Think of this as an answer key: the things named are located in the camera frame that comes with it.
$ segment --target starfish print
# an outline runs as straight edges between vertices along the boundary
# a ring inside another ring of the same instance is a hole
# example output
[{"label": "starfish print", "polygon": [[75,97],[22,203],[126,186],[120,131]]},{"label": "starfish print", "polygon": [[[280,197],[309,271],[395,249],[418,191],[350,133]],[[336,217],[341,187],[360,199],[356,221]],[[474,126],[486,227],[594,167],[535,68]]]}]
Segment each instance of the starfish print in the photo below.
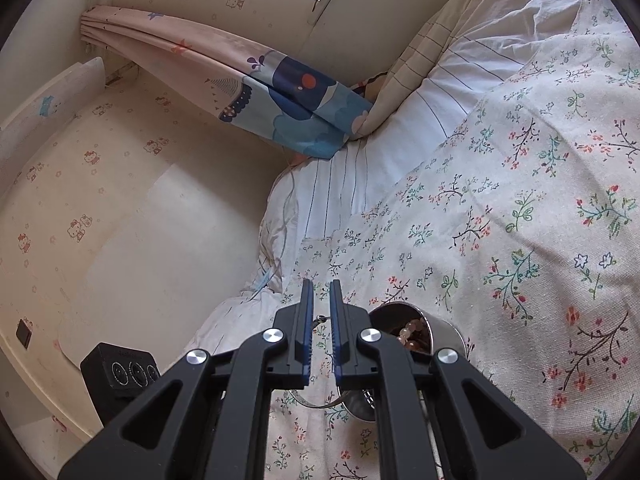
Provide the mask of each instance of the starfish print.
[{"label": "starfish print", "polygon": [[178,56],[181,56],[185,50],[189,50],[192,46],[193,45],[187,45],[186,40],[183,39],[180,43],[178,43],[171,49],[171,52],[177,54]]}]

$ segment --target silver screw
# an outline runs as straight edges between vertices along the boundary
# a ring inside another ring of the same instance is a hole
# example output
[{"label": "silver screw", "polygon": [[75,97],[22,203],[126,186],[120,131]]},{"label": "silver screw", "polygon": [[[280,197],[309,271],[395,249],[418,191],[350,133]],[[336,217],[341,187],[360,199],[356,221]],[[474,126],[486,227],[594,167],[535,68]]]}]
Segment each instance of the silver screw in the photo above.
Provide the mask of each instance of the silver screw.
[{"label": "silver screw", "polygon": [[375,328],[366,328],[360,332],[360,337],[367,343],[373,343],[375,341],[379,341],[382,334],[380,333],[380,330],[376,330]]},{"label": "silver screw", "polygon": [[269,328],[269,329],[265,330],[264,332],[262,332],[262,338],[267,343],[277,343],[283,337],[284,337],[284,334],[282,333],[282,330],[277,329],[277,328]]},{"label": "silver screw", "polygon": [[458,353],[451,348],[443,348],[438,352],[438,360],[447,365],[453,364],[458,360]]},{"label": "silver screw", "polygon": [[190,365],[201,365],[206,360],[207,353],[204,350],[191,350],[191,352],[187,354],[187,362]]}]

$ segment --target metal cup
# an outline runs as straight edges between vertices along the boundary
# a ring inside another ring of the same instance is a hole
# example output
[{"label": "metal cup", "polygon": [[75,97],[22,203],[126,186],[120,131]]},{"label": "metal cup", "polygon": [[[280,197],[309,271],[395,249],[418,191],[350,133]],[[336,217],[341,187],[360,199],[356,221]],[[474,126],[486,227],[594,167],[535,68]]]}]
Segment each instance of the metal cup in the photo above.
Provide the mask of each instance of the metal cup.
[{"label": "metal cup", "polygon": [[[465,340],[451,323],[405,301],[385,303],[369,313],[371,325],[380,332],[390,333],[399,326],[403,327],[411,320],[421,318],[429,333],[429,353],[439,348],[453,348],[460,355],[466,355]],[[355,418],[364,422],[375,422],[376,412],[373,393],[369,390],[346,392],[344,407]]]}]

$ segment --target bead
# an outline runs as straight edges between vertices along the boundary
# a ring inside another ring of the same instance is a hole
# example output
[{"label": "bead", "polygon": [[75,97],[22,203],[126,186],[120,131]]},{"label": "bead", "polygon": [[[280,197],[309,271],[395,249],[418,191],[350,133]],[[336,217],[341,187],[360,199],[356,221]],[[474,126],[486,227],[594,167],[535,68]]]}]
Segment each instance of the bead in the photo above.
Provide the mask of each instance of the bead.
[{"label": "bead", "polygon": [[412,352],[418,352],[422,350],[422,346],[417,341],[407,341],[404,347],[408,350],[411,350]]}]

